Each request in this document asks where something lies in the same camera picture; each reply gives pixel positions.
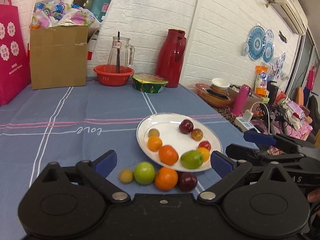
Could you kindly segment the brown longan front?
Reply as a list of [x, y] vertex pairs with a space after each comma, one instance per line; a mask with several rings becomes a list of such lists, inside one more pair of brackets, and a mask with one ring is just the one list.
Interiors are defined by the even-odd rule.
[[129, 184], [133, 181], [134, 175], [130, 169], [123, 169], [119, 172], [118, 179], [123, 184]]

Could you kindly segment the brown longan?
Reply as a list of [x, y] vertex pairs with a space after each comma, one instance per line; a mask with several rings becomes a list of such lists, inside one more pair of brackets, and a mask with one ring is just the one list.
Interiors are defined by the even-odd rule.
[[130, 169], [123, 169], [119, 172], [118, 179], [123, 184], [129, 184], [133, 181], [134, 175]]
[[159, 137], [160, 136], [160, 132], [159, 130], [152, 128], [148, 131], [148, 136], [149, 137]]

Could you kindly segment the yellow orange fruit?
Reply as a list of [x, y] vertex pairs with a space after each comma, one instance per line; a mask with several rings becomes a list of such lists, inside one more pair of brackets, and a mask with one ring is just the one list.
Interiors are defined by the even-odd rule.
[[210, 158], [210, 150], [209, 149], [207, 149], [205, 147], [199, 147], [197, 149], [197, 151], [199, 151], [202, 154], [204, 163]]

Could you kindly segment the red cherry tomato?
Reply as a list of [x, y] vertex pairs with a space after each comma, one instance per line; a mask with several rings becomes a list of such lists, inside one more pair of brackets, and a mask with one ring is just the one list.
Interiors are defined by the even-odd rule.
[[202, 141], [199, 143], [198, 148], [206, 148], [208, 151], [211, 151], [212, 146], [209, 141]]

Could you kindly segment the large green apple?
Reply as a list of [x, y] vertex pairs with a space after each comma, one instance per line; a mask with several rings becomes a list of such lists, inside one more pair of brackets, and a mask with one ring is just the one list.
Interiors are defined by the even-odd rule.
[[188, 151], [181, 155], [180, 160], [185, 168], [194, 170], [203, 164], [204, 157], [199, 151]]

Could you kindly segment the dark plum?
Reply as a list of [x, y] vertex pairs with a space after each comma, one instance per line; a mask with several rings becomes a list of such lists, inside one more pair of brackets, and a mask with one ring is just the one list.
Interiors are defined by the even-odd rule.
[[179, 130], [183, 134], [189, 134], [193, 131], [193, 129], [194, 129], [194, 124], [189, 119], [183, 120], [179, 125]]
[[197, 177], [191, 172], [180, 172], [178, 174], [177, 187], [182, 192], [192, 191], [197, 186], [197, 183]]

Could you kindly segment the small green apple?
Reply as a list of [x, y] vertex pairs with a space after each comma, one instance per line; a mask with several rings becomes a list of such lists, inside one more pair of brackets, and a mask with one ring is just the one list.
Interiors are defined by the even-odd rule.
[[133, 171], [134, 179], [141, 185], [149, 185], [154, 181], [156, 171], [151, 163], [138, 163]]

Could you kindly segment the brownish plum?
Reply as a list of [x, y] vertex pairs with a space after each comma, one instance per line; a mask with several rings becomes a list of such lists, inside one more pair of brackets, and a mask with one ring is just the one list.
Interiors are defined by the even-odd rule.
[[191, 132], [191, 137], [196, 141], [201, 141], [203, 138], [203, 131], [199, 128], [195, 128]]

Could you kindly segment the small orange kumquat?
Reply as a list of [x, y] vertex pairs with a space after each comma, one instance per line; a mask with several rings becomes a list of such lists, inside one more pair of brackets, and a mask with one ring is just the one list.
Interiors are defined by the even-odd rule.
[[158, 152], [163, 146], [163, 142], [158, 136], [150, 136], [147, 142], [148, 149], [152, 152]]

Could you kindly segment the orange tangerine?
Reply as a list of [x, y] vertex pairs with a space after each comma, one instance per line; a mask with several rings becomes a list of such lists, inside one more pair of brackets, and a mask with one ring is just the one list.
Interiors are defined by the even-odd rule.
[[155, 176], [155, 186], [161, 191], [169, 191], [173, 189], [178, 182], [178, 173], [167, 167], [159, 169]]
[[162, 146], [158, 151], [158, 156], [162, 163], [170, 166], [174, 165], [179, 159], [178, 153], [170, 145]]

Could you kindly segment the brown longan back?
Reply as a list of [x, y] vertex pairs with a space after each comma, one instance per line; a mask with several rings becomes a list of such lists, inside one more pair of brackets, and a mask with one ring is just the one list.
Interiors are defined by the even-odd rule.
[[149, 137], [159, 137], [160, 136], [160, 132], [159, 130], [152, 128], [148, 131], [148, 136]]

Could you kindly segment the white power strip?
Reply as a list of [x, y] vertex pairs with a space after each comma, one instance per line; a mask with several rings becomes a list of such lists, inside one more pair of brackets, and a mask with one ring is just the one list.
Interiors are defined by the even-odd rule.
[[259, 130], [251, 123], [252, 117], [252, 111], [247, 109], [242, 116], [236, 117], [234, 122], [242, 132], [253, 131], [260, 133]]

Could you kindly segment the orange glass bowl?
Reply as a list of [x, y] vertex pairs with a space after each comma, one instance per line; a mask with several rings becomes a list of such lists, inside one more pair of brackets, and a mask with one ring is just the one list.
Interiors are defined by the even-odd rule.
[[231, 107], [234, 100], [231, 99], [228, 95], [225, 97], [214, 95], [210, 92], [209, 86], [202, 83], [197, 83], [195, 85], [196, 94], [210, 106], [215, 108], [225, 108]]

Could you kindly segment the blue paper fan decoration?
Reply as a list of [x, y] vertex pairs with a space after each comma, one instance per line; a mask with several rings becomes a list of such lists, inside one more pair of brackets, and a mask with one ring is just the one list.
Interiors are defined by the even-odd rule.
[[262, 60], [270, 63], [274, 56], [274, 33], [262, 26], [254, 26], [244, 43], [242, 56], [248, 56], [252, 61]]

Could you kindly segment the wall air conditioner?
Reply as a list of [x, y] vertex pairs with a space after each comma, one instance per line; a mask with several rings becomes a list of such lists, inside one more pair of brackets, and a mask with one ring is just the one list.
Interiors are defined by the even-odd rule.
[[306, 34], [308, 19], [298, 0], [273, 0], [271, 4], [294, 34]]

